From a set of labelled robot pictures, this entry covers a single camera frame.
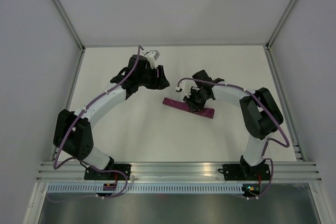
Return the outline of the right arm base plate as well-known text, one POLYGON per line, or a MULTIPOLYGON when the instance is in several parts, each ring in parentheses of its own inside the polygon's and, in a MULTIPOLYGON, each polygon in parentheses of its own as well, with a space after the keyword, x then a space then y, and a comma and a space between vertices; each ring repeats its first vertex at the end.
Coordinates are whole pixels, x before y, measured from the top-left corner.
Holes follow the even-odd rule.
POLYGON ((223 174, 225 181, 267 181, 270 180, 271 171, 267 164, 257 167, 242 166, 241 164, 224 164, 218 172, 223 174))

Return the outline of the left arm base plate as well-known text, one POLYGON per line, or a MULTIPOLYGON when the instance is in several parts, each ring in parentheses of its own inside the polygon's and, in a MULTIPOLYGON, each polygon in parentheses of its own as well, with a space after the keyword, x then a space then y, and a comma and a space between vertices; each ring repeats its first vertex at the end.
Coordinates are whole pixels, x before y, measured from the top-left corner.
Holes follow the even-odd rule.
POLYGON ((86 168, 84 180, 106 180, 106 181, 126 181, 130 179, 131 164, 114 164, 107 170, 113 172, 101 172, 93 169, 92 167, 86 168))

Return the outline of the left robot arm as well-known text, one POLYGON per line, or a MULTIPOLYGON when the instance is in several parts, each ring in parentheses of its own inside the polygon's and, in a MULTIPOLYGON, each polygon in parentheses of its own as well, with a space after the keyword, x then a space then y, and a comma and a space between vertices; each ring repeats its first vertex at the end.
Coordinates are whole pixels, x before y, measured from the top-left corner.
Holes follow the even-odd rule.
POLYGON ((114 176, 114 160, 95 147, 93 127, 115 106, 126 101, 140 87, 163 90, 169 87, 162 65, 157 65, 157 50, 133 55, 106 88, 87 105, 75 111, 67 109, 58 114, 53 144, 71 159, 96 168, 104 180, 114 176))

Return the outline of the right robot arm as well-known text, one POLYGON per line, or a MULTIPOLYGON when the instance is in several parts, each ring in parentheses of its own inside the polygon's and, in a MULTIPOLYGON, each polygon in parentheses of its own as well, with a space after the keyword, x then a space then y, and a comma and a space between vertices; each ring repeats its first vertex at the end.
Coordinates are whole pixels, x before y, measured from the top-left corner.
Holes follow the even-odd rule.
POLYGON ((179 82, 176 90, 183 91, 183 101, 192 113, 207 114, 205 103, 209 99, 221 100, 241 109, 244 125, 249 133, 247 147, 240 157, 239 165, 223 165, 219 172, 226 180, 270 180, 272 169, 265 160, 265 151, 271 135, 277 131, 284 138, 281 146, 288 148, 289 140, 281 124, 283 116, 267 88, 249 91, 227 83, 224 79, 212 79, 205 70, 191 77, 195 86, 186 90, 179 82))

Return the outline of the purple cloth napkin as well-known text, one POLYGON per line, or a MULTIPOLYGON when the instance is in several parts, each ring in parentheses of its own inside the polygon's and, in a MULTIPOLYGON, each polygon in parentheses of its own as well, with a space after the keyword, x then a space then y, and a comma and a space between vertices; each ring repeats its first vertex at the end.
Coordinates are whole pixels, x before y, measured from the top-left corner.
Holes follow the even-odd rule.
POLYGON ((170 98, 164 98, 162 104, 209 119, 213 119, 215 114, 215 110, 212 108, 203 108, 200 111, 193 111, 186 103, 170 98))

